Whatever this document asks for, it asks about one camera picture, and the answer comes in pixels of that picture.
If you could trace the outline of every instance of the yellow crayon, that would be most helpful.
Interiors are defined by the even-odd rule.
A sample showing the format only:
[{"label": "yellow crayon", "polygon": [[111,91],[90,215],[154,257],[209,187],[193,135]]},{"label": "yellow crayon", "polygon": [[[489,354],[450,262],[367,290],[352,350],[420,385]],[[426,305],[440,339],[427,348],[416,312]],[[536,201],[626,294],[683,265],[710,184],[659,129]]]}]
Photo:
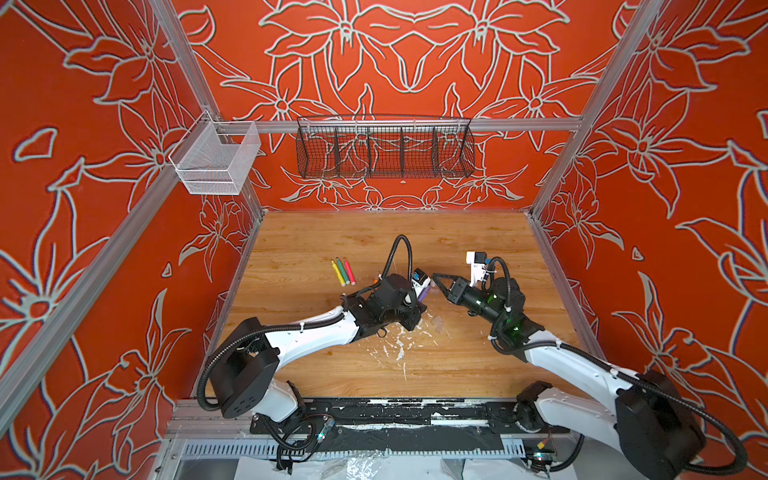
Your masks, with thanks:
[{"label": "yellow crayon", "polygon": [[341,272],[339,272],[339,267],[336,266],[336,262],[331,260],[331,266],[333,267],[333,271],[336,272],[336,276],[339,277],[339,283],[341,283],[341,286],[346,286],[344,277],[341,276]]}]

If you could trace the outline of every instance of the orange wall panel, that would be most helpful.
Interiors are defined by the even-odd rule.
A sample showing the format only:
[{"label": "orange wall panel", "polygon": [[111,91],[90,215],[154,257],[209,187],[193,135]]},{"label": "orange wall panel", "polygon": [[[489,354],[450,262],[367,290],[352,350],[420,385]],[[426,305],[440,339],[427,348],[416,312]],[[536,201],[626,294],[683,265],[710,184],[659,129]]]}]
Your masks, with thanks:
[{"label": "orange wall panel", "polygon": [[254,220],[177,184],[0,440],[0,475],[146,477]]},{"label": "orange wall panel", "polygon": [[767,25],[763,2],[666,2],[542,221],[608,359],[725,421],[738,478],[768,476]]},{"label": "orange wall panel", "polygon": [[[279,121],[371,113],[577,117],[637,5],[621,0],[174,4],[224,117]],[[293,138],[285,134],[264,137],[266,156],[257,158],[251,180],[263,203],[280,210],[521,208],[533,201],[556,158],[555,145],[567,134],[476,136],[478,170],[461,182],[302,180],[296,176]],[[305,196],[314,187],[319,196]],[[480,194],[464,195],[477,188]]]},{"label": "orange wall panel", "polygon": [[[0,38],[1,375],[200,109],[145,0],[6,2]],[[146,476],[253,221],[175,187],[0,439],[0,477]]]}]

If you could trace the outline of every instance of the wood grain surface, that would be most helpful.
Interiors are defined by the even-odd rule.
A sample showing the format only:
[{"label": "wood grain surface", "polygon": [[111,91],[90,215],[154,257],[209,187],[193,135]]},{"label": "wood grain surface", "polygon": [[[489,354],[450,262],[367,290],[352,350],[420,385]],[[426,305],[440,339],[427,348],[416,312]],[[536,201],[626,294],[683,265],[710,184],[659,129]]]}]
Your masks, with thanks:
[{"label": "wood grain surface", "polygon": [[[291,323],[339,305],[342,292],[369,285],[381,273],[392,242],[405,234],[413,266],[469,277],[468,250],[507,262],[526,296],[525,312],[564,341],[579,345],[523,214],[517,213],[279,213],[269,212],[250,256],[221,339],[244,319]],[[330,261],[346,257],[357,286],[342,288]],[[405,246],[391,272],[407,275]],[[377,336],[305,356],[282,368],[304,396],[514,397],[535,380],[574,387],[487,340],[490,323],[467,315],[433,288],[413,332],[399,324]]]}]

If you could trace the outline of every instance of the plastic sheet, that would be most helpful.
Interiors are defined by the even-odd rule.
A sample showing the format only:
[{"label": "plastic sheet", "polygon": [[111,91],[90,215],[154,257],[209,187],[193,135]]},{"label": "plastic sheet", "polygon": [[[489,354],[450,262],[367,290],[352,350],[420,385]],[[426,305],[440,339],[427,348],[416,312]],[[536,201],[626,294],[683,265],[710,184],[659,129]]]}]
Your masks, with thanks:
[{"label": "plastic sheet", "polygon": [[461,462],[456,461],[455,464],[448,465],[438,456],[386,457],[376,453],[325,462],[297,463],[293,466],[293,474],[288,475],[284,470],[278,472],[274,462],[242,457],[234,480],[462,480]]},{"label": "plastic sheet", "polygon": [[[467,460],[464,464],[463,480],[533,480],[547,478],[545,473],[535,474],[516,462],[509,460]],[[562,472],[550,474],[551,480],[577,480],[573,465]]]}]

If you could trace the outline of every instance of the black cable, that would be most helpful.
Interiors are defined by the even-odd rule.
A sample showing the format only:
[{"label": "black cable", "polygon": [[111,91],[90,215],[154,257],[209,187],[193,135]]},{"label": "black cable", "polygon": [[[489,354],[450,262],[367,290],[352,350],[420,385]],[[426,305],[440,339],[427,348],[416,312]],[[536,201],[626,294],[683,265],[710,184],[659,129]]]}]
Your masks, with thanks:
[{"label": "black cable", "polygon": [[408,241],[408,237],[405,235],[398,235],[397,238],[395,238],[395,243],[392,244],[392,249],[389,251],[389,258],[387,258],[386,265],[384,265],[382,278],[386,278],[389,274],[389,268],[392,266],[392,261],[395,259],[395,252],[397,251],[397,246],[400,243],[400,240],[406,244],[406,249],[408,249],[408,281],[410,281],[413,276],[413,251],[411,250],[411,242]]},{"label": "black cable", "polygon": [[[291,471],[291,468],[293,467],[294,463],[301,463],[306,462],[310,458],[312,458],[312,455],[315,454],[315,450],[317,448],[317,435],[315,434],[315,425],[312,423],[309,419],[303,419],[301,422],[297,423],[296,426],[294,426],[291,430],[288,432],[285,432],[282,438],[280,438],[280,434],[277,432],[276,427],[274,425],[271,425],[271,419],[264,418],[264,424],[266,425],[267,431],[270,433],[273,439],[277,442],[277,469],[278,470],[288,470]],[[308,424],[310,426],[310,432],[308,436],[306,437],[306,440],[303,442],[301,441],[295,441],[293,443],[288,443],[288,438],[296,433],[296,430],[301,428],[302,425]],[[301,452],[301,455],[306,454],[306,450],[310,449],[309,455],[305,458],[302,458],[300,460],[294,460],[292,458],[292,454],[295,452]],[[283,456],[287,455],[288,459],[283,460]]]},{"label": "black cable", "polygon": [[[290,452],[300,452],[306,447],[310,446],[312,442],[316,440],[317,435],[315,435],[315,425],[310,422],[309,420],[302,420],[299,422],[296,427],[294,427],[292,430],[287,432],[285,434],[284,438],[280,438],[280,432],[277,431],[277,425],[275,425],[271,418],[269,418],[266,415],[262,415],[261,419],[264,421],[264,425],[266,426],[266,430],[270,433],[273,439],[275,439],[275,442],[277,442],[277,445],[282,447],[283,449],[286,449]],[[293,433],[299,429],[299,427],[303,423],[309,423],[310,424],[310,433],[306,437],[306,439],[302,442],[294,442],[294,443],[288,443],[287,439],[289,436],[293,435]]]},{"label": "black cable", "polygon": [[262,336],[265,333],[292,332],[292,331],[297,331],[302,329],[304,330],[319,329],[319,328],[323,328],[324,326],[330,326],[330,325],[333,325],[334,323],[338,323],[342,318],[344,318],[343,312],[340,313],[338,316],[333,317],[332,319],[320,320],[318,322],[304,323],[303,326],[296,323],[291,323],[289,325],[267,325],[267,326],[261,327],[258,330],[254,330],[253,332],[248,332],[245,335],[241,336],[239,339],[235,339],[227,343],[226,345],[220,346],[214,353],[213,358],[205,367],[205,370],[203,370],[203,373],[200,375],[200,380],[197,381],[197,390],[196,390],[197,404],[203,410],[206,410],[208,412],[213,412],[221,408],[221,405],[219,405],[218,403],[211,403],[205,397],[205,386],[208,383],[208,378],[210,377],[211,372],[213,372],[216,364],[230,350],[237,348],[238,346],[242,345],[247,341],[256,339],[257,337]]},{"label": "black cable", "polygon": [[[568,456],[567,459],[565,459],[565,462],[558,463],[557,465],[553,465],[549,468],[550,472],[559,472],[561,470],[565,470],[566,468],[571,466],[571,463],[573,463],[576,460],[576,457],[578,457],[579,452],[581,452],[581,447],[584,444],[584,436],[582,434],[579,434],[578,440],[576,441],[576,446],[574,447],[574,451],[571,452],[571,454]],[[537,470],[540,472],[546,472],[547,469],[545,467],[541,467],[539,465],[533,465],[531,464],[531,470]]]},{"label": "black cable", "polygon": [[[494,270],[492,268],[495,263],[498,263],[502,266],[502,270],[504,271],[504,280],[507,283],[507,299],[504,301],[504,307],[505,310],[508,310],[511,308],[511,298],[512,298],[512,280],[509,276],[509,268],[507,268],[507,263],[502,259],[501,257],[493,257],[491,258],[491,261],[488,262],[488,267],[486,270]],[[511,355],[511,350],[505,350],[501,348],[501,346],[496,341],[496,337],[498,336],[498,331],[501,329],[501,327],[504,325],[504,322],[507,321],[509,318],[509,311],[503,312],[501,315],[498,316],[495,322],[493,322],[493,325],[491,326],[491,345],[493,345],[493,349],[497,352],[501,353],[502,355]]]},{"label": "black cable", "polygon": [[488,273],[488,275],[485,276],[485,278],[482,281],[482,284],[480,285],[480,290],[482,290],[483,293],[490,293],[491,290],[493,290],[493,280],[494,280],[493,272]]},{"label": "black cable", "polygon": [[509,276],[509,268],[507,268],[507,263],[501,258],[501,257],[493,257],[491,258],[491,261],[488,262],[488,267],[486,270],[493,270],[493,264],[498,263],[502,266],[502,270],[504,270],[504,280],[507,281],[507,300],[504,301],[504,306],[509,309],[511,308],[510,302],[512,298],[512,281]]},{"label": "black cable", "polygon": [[372,292],[373,290],[376,290],[376,288],[378,288],[380,284],[381,284],[381,280],[377,280],[376,283],[374,283],[373,285],[368,285],[364,288],[361,288],[360,290],[353,293],[351,296],[362,297],[364,293],[368,293],[368,292]]},{"label": "black cable", "polygon": [[[610,372],[614,368],[612,365],[609,365],[606,362],[603,362],[602,360],[595,358],[594,356],[590,355],[589,353],[585,352],[582,349],[578,349],[575,346],[568,345],[567,343],[560,343],[558,345],[558,343],[555,342],[554,340],[543,340],[540,342],[528,343],[527,345],[524,345],[518,349],[511,350],[509,353],[505,353],[505,355],[511,355],[513,353],[521,353],[526,350],[537,349],[545,346],[559,348],[571,353],[575,353],[576,355],[579,355],[580,357],[586,360],[589,360],[590,362],[600,367],[601,369],[605,370],[606,372]],[[704,419],[706,422],[709,422],[716,429],[720,430],[720,433],[723,434],[723,436],[726,438],[730,446],[733,448],[734,458],[731,463],[727,465],[718,465],[716,467],[710,467],[706,465],[695,465],[695,464],[689,463],[683,467],[687,471],[700,473],[703,475],[725,476],[725,475],[734,475],[736,473],[743,471],[746,468],[746,464],[749,460],[749,456],[746,452],[746,449],[744,448],[744,444],[741,442],[739,437],[735,433],[733,433],[731,429],[728,428],[727,425],[725,425],[720,420],[712,416],[709,412],[707,412],[706,410],[703,410],[699,406],[694,405],[693,403],[688,402],[687,400],[677,398],[676,396],[672,396],[669,393],[666,393],[663,390],[658,389],[652,383],[646,382],[645,380],[642,380],[642,379],[635,378],[633,376],[629,376],[624,372],[617,370],[616,377],[621,380],[624,380],[625,382],[633,386],[641,388],[647,392],[651,392],[666,400],[675,402],[686,409],[689,409],[691,412],[698,415],[699,417]]]}]

